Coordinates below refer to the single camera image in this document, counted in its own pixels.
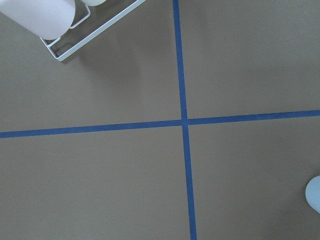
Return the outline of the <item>yellow plastic cup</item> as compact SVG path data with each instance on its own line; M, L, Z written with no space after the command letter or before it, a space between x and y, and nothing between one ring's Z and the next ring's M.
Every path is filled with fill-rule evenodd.
M82 0L87 6L95 7L103 4L106 0Z

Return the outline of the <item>blue cup on table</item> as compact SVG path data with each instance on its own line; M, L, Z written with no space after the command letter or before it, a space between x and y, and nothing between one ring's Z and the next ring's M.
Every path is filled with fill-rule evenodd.
M320 176L312 178L306 185L305 198L309 206L320 213Z

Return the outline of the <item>pink plastic cup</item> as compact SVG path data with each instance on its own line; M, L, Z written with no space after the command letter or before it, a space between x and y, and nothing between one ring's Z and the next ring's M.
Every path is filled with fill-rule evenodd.
M61 37L71 27L74 0L2 0L0 12L45 40Z

